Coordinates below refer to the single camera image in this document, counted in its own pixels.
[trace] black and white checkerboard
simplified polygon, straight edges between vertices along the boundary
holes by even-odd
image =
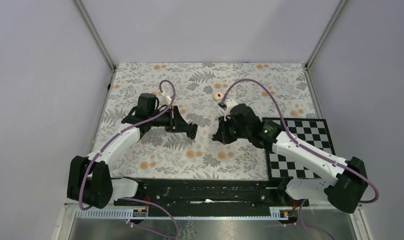
[[[264,117],[265,121],[274,121],[280,123],[280,118]],[[331,142],[330,132],[324,119],[309,118],[285,118],[289,131],[305,142],[327,152],[335,154],[334,147]],[[273,152],[266,152],[266,161],[268,167],[269,178],[295,177],[299,179],[316,179],[320,178],[311,170],[305,168],[293,159],[277,155]]]

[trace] table surface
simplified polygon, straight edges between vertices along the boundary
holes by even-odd
[[[182,117],[199,128],[195,140],[184,133],[154,127],[131,146],[111,169],[113,177],[267,180],[265,151],[247,140],[222,145],[211,140],[223,114],[213,93],[225,92],[242,78],[255,79],[274,95],[285,117],[315,118],[302,65],[299,63],[121,63],[95,140],[99,149],[112,136],[142,93],[160,96],[158,84],[170,80]],[[252,107],[261,117],[278,117],[268,94],[241,83],[229,98]]]
[[[335,239],[355,240],[350,216],[337,209],[303,209],[306,224],[318,225],[330,232]],[[312,240],[302,226],[284,227],[276,220],[177,220],[179,240]],[[171,220],[147,219],[141,225],[168,235],[175,235]],[[322,231],[309,228],[317,240],[331,239]],[[146,230],[130,228],[125,220],[75,218],[70,240],[166,240]]]

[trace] floral tablecloth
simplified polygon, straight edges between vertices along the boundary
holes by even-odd
[[[302,65],[298,63],[121,63],[112,83],[94,150],[118,129],[141,93],[160,96],[159,82],[170,80],[175,105],[187,122],[199,128],[195,140],[184,133],[154,127],[131,146],[110,169],[113,177],[266,180],[264,150],[247,140],[229,145],[212,141],[222,109],[213,93],[224,93],[242,78],[263,83],[279,102],[285,117],[314,118],[315,111]],[[268,94],[253,83],[235,86],[229,98],[252,107],[260,117],[278,117]]]

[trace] white wall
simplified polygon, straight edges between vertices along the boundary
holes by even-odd
[[[304,63],[339,0],[83,2],[116,63]]]
[[[375,240],[404,239],[404,0],[349,1],[312,68],[337,153],[364,160]]]
[[[71,1],[0,0],[0,239],[50,238],[108,75]]]

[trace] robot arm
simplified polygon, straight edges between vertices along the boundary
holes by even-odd
[[[289,157],[318,174],[321,179],[287,178],[284,182],[286,193],[294,200],[315,199],[329,201],[336,208],[352,213],[357,207],[367,184],[352,173],[336,166],[340,163],[366,177],[362,160],[353,157],[346,160],[326,153],[300,139],[296,144],[284,131],[284,128],[272,121],[261,122],[252,108],[237,104],[228,99],[220,104],[225,116],[218,119],[218,131],[212,140],[230,144],[237,139],[248,139],[255,147]],[[316,153],[335,161],[328,163],[318,156],[299,147],[302,144]]]
[[[196,137],[197,125],[186,123],[177,106],[172,106],[160,117],[123,131],[130,126],[147,120],[160,113],[159,100],[150,93],[143,93],[138,98],[137,106],[121,121],[119,129],[114,133],[118,137],[110,138],[101,149],[89,153],[86,157],[76,156],[70,165],[67,197],[79,199],[81,183],[90,161],[99,154],[90,170],[83,194],[83,203],[104,208],[109,202],[123,197],[133,197],[138,184],[129,178],[111,179],[109,169],[115,165],[125,151],[138,142],[151,127],[165,127],[168,133],[186,133],[187,137]]]

